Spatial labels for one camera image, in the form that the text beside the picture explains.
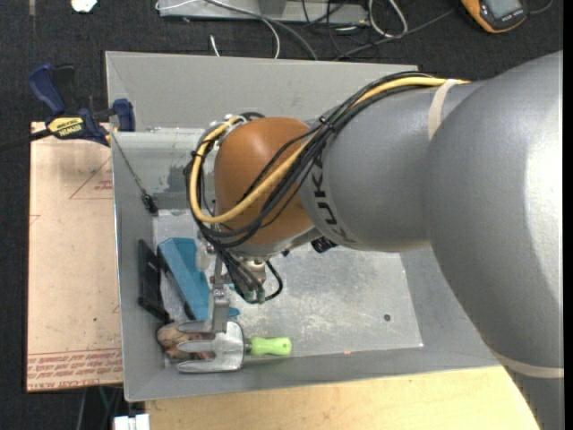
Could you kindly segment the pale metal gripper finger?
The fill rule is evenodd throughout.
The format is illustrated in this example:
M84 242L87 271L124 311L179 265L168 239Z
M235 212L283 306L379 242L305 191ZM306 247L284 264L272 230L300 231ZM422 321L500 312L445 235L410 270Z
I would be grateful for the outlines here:
M214 287L212 290L211 331L221 333L227 331L228 308L230 301L224 287Z

